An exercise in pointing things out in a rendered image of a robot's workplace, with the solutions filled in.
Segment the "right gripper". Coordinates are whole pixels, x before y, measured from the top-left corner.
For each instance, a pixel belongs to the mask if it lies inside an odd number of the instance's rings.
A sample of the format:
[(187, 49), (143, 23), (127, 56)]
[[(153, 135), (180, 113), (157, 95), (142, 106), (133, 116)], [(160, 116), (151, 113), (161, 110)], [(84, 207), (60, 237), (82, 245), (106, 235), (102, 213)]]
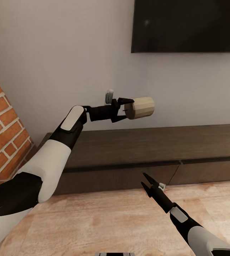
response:
[(150, 182), (150, 184), (152, 186), (149, 188), (143, 182), (141, 182), (142, 186), (145, 188), (148, 196), (154, 198), (154, 200), (159, 205), (161, 205), (162, 202), (168, 197), (159, 189), (158, 182), (156, 182), (152, 177), (147, 175), (145, 172), (144, 172), (144, 176), (146, 177), (146, 179)]

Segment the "pillar candle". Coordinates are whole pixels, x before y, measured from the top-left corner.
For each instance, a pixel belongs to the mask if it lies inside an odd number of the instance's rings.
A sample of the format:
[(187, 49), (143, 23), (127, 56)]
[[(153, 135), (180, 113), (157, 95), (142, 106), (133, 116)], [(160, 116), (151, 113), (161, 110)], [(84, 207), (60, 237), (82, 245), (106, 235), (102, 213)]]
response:
[(150, 96), (132, 98), (133, 103), (124, 105), (125, 115), (128, 119), (133, 120), (151, 116), (155, 110), (155, 104)]

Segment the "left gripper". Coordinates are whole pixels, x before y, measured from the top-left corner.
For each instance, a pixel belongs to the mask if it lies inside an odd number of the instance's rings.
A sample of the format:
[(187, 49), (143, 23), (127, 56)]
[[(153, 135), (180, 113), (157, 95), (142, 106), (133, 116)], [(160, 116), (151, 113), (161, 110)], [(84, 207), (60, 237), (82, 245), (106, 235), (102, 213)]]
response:
[(126, 115), (118, 116), (118, 110), (121, 105), (133, 102), (134, 100), (129, 98), (118, 98), (118, 101), (112, 99), (111, 105), (98, 107), (100, 110), (100, 120), (111, 119), (112, 122), (117, 122), (126, 119)]

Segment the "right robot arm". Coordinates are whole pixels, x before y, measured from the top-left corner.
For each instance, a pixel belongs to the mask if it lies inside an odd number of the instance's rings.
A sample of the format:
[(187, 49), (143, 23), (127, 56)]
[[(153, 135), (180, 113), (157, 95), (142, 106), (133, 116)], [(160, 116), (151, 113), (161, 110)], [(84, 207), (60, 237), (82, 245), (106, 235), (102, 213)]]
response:
[(165, 188), (163, 183), (156, 182), (145, 172), (144, 176), (152, 185), (149, 188), (141, 182), (148, 196), (154, 198), (166, 214), (170, 212), (171, 221), (196, 256), (230, 256), (229, 243), (221, 240), (206, 228), (202, 227), (194, 219), (189, 217), (188, 213), (178, 204), (175, 202), (172, 203), (163, 193)]

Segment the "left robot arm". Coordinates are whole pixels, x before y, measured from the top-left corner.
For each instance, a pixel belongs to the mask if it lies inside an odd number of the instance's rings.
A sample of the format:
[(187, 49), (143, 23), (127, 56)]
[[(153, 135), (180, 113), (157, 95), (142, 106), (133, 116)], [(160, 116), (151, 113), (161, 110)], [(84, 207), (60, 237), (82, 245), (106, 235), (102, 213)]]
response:
[(133, 99), (112, 99), (113, 90), (105, 94), (104, 106), (74, 106), (67, 117), (40, 150), (16, 172), (14, 179), (0, 184), (0, 243), (38, 204), (52, 196), (66, 165), (71, 150), (87, 122), (111, 119), (117, 122), (127, 116), (118, 116), (121, 105)]

